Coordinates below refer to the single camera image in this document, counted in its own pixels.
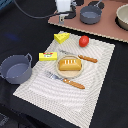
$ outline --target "placemat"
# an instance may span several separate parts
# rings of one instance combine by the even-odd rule
[[[43,71],[48,69],[56,73],[55,61],[38,61],[33,68],[31,78],[21,84],[13,95],[22,98],[62,119],[81,128],[88,128],[94,113],[98,96],[114,50],[114,45],[90,39],[87,47],[79,47],[80,36],[70,34],[62,44],[55,40],[46,50],[57,51],[58,58],[62,53],[58,49],[97,58],[98,63],[84,60],[82,75],[72,79],[85,86],[85,90],[72,87],[59,80],[47,78]]]

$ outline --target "metal pan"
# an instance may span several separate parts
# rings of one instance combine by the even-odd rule
[[[10,56],[2,62],[0,76],[11,84],[22,84],[27,81],[32,74],[31,61],[32,56],[29,53],[26,56]]]
[[[86,24],[95,24],[100,21],[102,10],[98,7],[102,0],[92,6],[85,6],[80,10],[80,20]]]

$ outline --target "butter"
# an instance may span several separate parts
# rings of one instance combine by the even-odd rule
[[[70,33],[54,34],[54,39],[59,43],[63,43],[69,38]]]
[[[57,60],[57,52],[39,53],[39,61]]]

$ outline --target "saucepan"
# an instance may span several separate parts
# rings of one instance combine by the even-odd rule
[[[85,6],[80,10],[80,20],[86,24],[95,24],[100,21],[102,10],[98,7],[102,0],[92,6]]]
[[[11,84],[22,84],[27,81],[31,74],[32,56],[13,55],[5,59],[0,66],[1,77]]]
[[[128,4],[119,7],[116,11],[116,15],[120,26],[128,30]]]

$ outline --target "bread roll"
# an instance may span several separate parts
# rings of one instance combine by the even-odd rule
[[[60,71],[76,71],[81,70],[81,60],[80,59],[62,59],[59,62]]]

